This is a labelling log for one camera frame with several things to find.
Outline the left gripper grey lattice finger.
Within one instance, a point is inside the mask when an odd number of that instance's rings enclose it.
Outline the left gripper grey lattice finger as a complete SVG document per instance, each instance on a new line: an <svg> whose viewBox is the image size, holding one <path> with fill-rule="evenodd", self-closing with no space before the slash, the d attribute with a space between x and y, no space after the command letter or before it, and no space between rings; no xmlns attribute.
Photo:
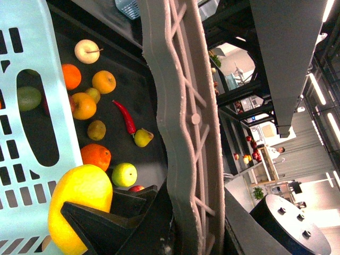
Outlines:
<svg viewBox="0 0 340 255"><path fill-rule="evenodd" d="M216 96L196 1L139 1L157 91L179 254L222 254L224 180Z"/></svg>

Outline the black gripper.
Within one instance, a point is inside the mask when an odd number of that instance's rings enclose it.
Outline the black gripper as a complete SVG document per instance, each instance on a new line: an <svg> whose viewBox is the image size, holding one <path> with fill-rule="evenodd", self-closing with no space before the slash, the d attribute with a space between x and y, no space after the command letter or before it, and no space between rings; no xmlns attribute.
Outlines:
<svg viewBox="0 0 340 255"><path fill-rule="evenodd" d="M85 254L182 254L183 243L163 183L139 192L117 191L112 212L63 207L87 247Z"/></svg>

